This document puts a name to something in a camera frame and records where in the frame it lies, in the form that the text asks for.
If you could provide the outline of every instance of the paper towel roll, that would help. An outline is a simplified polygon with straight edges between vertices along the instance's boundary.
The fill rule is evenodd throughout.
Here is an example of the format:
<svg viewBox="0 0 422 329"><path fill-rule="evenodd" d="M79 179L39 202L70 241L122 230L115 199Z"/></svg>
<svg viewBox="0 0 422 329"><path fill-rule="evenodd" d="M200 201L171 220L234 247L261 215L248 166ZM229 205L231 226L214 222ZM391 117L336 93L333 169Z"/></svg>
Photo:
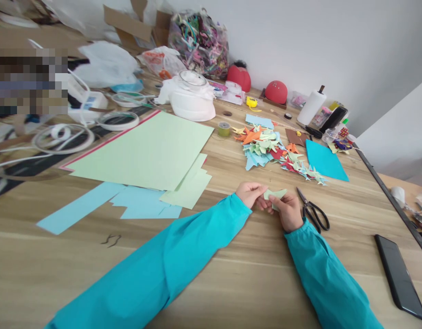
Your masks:
<svg viewBox="0 0 422 329"><path fill-rule="evenodd" d="M317 111L321 108L326 100L326 95L322 94L323 88L317 91L314 90L311 92L310 97L305 102L304 107L301 110L301 113L298 115L298 121L306 126L311 122L311 119L316 115Z"/></svg>

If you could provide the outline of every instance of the teal sleeve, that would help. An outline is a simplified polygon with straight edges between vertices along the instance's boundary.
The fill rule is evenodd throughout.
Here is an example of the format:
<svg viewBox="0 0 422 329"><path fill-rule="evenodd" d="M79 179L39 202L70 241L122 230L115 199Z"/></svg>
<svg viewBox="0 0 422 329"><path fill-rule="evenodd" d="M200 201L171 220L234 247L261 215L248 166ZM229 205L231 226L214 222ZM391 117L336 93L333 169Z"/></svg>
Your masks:
<svg viewBox="0 0 422 329"><path fill-rule="evenodd" d="M143 328L237 235L252 211L235 195L175 220L59 310L49 329Z"/></svg>
<svg viewBox="0 0 422 329"><path fill-rule="evenodd" d="M284 236L323 328L383 328L363 289L307 218Z"/></svg>

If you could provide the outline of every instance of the green thread spool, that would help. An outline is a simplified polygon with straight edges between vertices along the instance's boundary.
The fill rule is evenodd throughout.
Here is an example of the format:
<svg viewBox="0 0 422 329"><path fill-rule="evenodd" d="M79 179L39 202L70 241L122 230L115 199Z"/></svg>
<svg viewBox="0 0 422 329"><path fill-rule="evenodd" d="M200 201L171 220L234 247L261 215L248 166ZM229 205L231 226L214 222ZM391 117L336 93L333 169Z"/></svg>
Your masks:
<svg viewBox="0 0 422 329"><path fill-rule="evenodd" d="M219 123L219 136L220 137L228 137L230 135L230 125L227 122L220 122Z"/></svg>

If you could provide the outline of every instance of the scissor blade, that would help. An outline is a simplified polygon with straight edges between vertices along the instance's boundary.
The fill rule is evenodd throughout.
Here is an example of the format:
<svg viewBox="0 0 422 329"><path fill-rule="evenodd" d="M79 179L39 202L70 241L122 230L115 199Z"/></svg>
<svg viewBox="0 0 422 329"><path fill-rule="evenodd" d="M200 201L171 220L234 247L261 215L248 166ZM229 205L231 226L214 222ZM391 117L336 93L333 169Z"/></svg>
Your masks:
<svg viewBox="0 0 422 329"><path fill-rule="evenodd" d="M307 198L305 197L305 195L302 193L302 191L299 189L299 187L297 187L296 189L298 190L299 196L301 197L302 201L303 201L305 204L307 204L307 203L308 203L308 200L307 200Z"/></svg>

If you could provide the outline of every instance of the black phone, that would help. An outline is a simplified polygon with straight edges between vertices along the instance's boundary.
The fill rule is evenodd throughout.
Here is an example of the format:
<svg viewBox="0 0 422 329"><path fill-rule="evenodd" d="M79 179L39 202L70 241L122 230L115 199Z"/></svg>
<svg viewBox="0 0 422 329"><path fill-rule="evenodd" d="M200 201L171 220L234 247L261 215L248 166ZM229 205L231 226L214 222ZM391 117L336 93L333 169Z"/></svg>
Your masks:
<svg viewBox="0 0 422 329"><path fill-rule="evenodd" d="M400 249L398 249L395 242L381 235L376 234L374 237L395 305L400 310L406 311L422 320L422 305L401 256Z"/></svg>

